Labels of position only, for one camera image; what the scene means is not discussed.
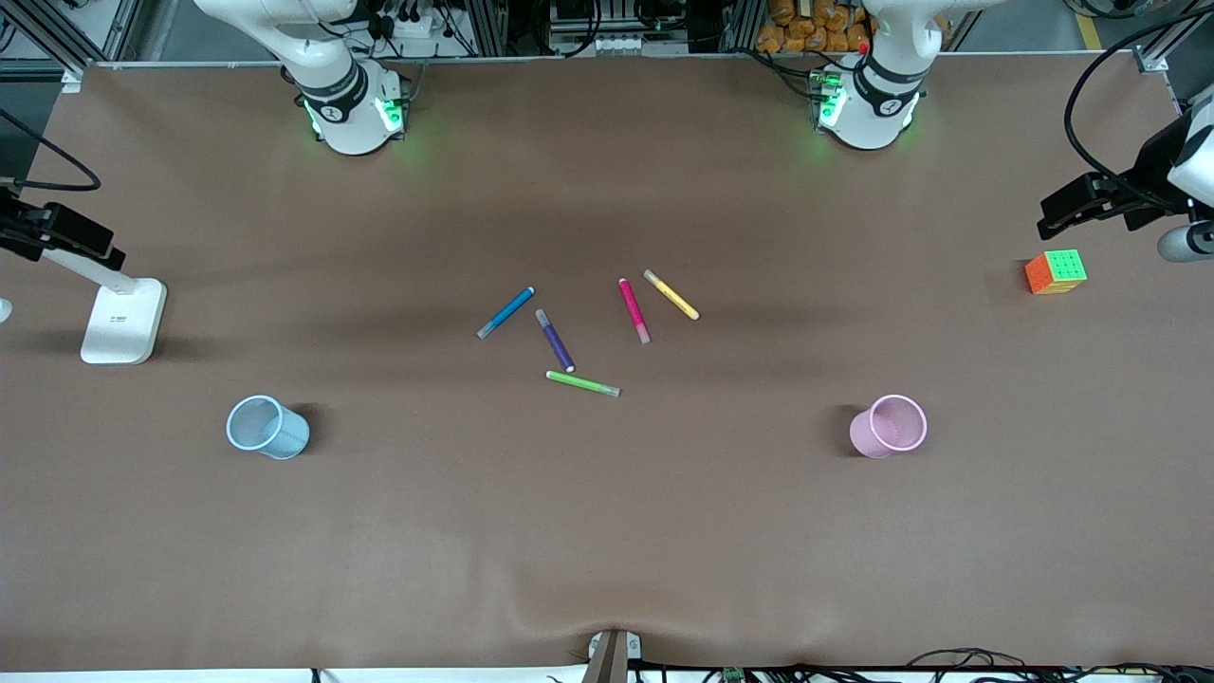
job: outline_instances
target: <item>pink mesh pen holder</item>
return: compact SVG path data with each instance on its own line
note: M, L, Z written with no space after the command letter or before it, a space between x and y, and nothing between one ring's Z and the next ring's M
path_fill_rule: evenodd
M851 421L851 444L864 457L887 459L913 451L927 438L927 416L919 404L890 394Z

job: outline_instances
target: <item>table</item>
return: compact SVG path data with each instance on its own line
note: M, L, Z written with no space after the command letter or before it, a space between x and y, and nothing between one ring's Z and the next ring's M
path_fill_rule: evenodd
M169 302L148 364L89 368L93 288L4 256L0 665L562 664L609 626L670 662L1204 661L1212 271L1111 221L1048 244L1074 291L1021 274L1084 170L1089 59L942 58L877 153L744 59L437 66L364 158L273 69L89 72L47 135L104 187L29 197ZM1077 126L1122 167L1175 114L1107 67ZM544 380L531 307L476 337L528 284L619 400ZM308 416L305 455L226 443L256 393ZM856 457L885 393L927 443Z

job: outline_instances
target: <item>blue mesh pen holder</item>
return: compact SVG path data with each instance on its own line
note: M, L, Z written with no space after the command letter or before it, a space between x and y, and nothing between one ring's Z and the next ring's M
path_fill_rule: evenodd
M276 461L294 459L307 446L307 421L270 397L249 397L228 414L228 442Z

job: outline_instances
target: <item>pink marker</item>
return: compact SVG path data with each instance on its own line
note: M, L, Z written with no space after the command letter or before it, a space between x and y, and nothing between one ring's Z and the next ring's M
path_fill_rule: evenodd
M636 325L636 335L641 337L641 345L648 345L649 330L645 326L645 315L641 314L641 306L636 304L636 296L632 295L632 285L623 277L619 278L619 292L624 295L624 303L628 304L628 314L632 315L632 324Z

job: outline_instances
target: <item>green marker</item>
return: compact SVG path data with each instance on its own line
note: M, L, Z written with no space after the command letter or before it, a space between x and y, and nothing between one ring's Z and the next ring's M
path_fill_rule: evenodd
M552 382L560 382L561 385L568 385L569 387L577 387L578 389L585 389L586 392L595 392L599 394L606 394L612 399L619 399L618 387L608 387L589 380L582 380L580 377L573 377L572 375L565 375L563 372L556 372L555 370L548 371L545 377Z

